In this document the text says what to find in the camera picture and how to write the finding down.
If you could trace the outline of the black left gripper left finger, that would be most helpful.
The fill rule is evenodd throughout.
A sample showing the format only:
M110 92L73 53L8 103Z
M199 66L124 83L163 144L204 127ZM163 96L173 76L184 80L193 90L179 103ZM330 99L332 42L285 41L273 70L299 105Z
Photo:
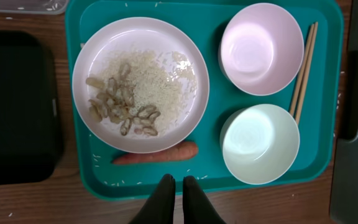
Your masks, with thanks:
M175 179L165 174L154 192L129 224L172 224L175 207Z

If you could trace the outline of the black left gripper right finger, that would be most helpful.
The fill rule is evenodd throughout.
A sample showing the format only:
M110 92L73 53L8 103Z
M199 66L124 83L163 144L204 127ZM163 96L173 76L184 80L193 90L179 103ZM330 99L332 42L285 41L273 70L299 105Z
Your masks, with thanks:
M183 179L184 224L225 224L193 176Z

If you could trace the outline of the pale green bowl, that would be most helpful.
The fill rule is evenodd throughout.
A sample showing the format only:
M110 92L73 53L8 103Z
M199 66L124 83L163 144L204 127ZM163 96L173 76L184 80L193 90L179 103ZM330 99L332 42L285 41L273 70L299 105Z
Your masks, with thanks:
M259 104L230 115L219 144L224 163L237 180L263 185L279 179L292 166L300 149L300 131L287 110Z

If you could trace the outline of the pink plate with food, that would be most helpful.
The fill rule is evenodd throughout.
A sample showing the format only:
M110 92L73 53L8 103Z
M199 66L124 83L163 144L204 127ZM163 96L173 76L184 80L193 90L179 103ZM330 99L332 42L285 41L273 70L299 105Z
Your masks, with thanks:
M195 43L149 17L112 22L81 49L72 73L75 108L102 142L124 152L159 152L201 121L209 74Z

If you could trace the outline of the wooden chopstick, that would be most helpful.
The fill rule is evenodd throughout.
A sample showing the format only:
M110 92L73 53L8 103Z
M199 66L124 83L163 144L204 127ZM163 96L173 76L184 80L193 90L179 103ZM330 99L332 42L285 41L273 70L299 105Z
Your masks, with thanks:
M301 64L300 71L299 71L297 79L296 79L296 85L295 85L295 89L294 89L294 92L293 92L293 97L292 97L291 105L290 105L290 114L292 116L295 115L296 104L297 104L297 101L298 101L298 95L300 94L300 88L301 88L301 84L302 84L303 74L305 72L306 60L307 60L309 50L310 50L311 39L312 39L312 36L313 36L314 27L315 27L315 24L312 24L310 26L310 29L309 29L309 32L308 32L308 37L306 39L306 45L305 45L305 51L304 51L302 64Z
M308 79L309 79L309 74L310 74L310 69L311 69L311 62L312 62L312 58L313 58L313 52L314 52L314 46L315 46L315 42L316 42L316 34L318 32L318 22L315 22L315 27L314 27L314 32L313 32L313 36L311 39L311 45L310 45L310 50L309 50L309 54L306 60L306 66L305 66L305 72L303 74L303 79L302 79L302 84L301 84L301 88L300 88L300 94L298 95L298 101L296 104L296 110L295 110L295 121L297 124L300 123L300 118L301 118L301 112L302 112L302 108L303 108L303 103L305 100L305 94L306 94L306 89L307 89L307 84L308 84Z

